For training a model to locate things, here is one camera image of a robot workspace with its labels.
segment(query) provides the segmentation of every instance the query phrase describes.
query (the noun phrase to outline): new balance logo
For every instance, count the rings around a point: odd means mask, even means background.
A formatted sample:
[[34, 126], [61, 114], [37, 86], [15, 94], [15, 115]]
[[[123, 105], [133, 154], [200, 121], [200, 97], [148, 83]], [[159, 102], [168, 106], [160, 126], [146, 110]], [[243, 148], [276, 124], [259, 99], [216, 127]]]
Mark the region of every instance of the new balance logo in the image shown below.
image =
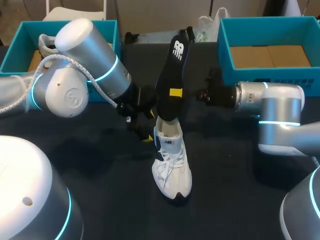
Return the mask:
[[173, 49], [173, 54], [179, 59], [181, 60], [181, 55], [184, 52], [184, 45], [182, 43], [180, 43], [178, 40], [175, 41], [174, 43], [174, 49]]

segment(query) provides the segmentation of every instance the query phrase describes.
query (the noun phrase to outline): shoelace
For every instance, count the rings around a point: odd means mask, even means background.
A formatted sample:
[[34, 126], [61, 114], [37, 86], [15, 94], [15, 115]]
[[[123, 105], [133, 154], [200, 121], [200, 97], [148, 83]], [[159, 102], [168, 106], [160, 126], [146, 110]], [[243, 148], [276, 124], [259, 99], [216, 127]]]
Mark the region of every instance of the shoelace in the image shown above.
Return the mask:
[[184, 149], [181, 148], [177, 154], [169, 154], [161, 147], [158, 151], [163, 161], [157, 167], [158, 177], [163, 179], [163, 188], [165, 188], [166, 181], [173, 169], [181, 168], [184, 165]]

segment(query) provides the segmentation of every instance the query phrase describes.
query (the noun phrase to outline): shoe tongue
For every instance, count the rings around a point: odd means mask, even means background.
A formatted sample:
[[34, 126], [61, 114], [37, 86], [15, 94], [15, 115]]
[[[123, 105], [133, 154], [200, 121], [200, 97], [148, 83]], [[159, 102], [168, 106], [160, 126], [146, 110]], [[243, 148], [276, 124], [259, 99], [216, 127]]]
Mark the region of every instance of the shoe tongue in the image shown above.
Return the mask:
[[161, 143], [161, 147], [163, 147], [168, 154], [179, 153], [182, 144], [182, 136], [177, 135], [174, 137], [167, 137], [164, 136], [163, 132], [159, 131], [158, 137]]

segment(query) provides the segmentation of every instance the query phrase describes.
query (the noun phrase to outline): black insole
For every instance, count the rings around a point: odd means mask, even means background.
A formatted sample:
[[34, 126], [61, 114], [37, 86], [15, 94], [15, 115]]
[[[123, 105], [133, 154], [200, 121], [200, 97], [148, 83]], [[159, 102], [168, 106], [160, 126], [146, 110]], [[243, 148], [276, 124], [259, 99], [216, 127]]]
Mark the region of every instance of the black insole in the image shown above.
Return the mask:
[[163, 70], [157, 80], [158, 115], [165, 121], [174, 120], [183, 105], [183, 71], [189, 49], [189, 41], [181, 35], [171, 40]]

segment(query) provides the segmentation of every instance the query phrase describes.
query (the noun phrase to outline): white chair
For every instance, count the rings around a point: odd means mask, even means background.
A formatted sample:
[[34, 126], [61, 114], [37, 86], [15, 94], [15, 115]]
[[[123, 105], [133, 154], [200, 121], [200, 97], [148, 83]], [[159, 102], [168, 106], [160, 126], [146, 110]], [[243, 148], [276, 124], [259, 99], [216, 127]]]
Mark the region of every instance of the white chair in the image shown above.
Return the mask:
[[45, 0], [46, 17], [43, 21], [63, 21], [86, 18], [89, 20], [106, 20], [107, 19], [107, 0], [103, 0], [103, 11], [77, 11], [65, 7], [55, 7], [50, 11], [50, 0]]

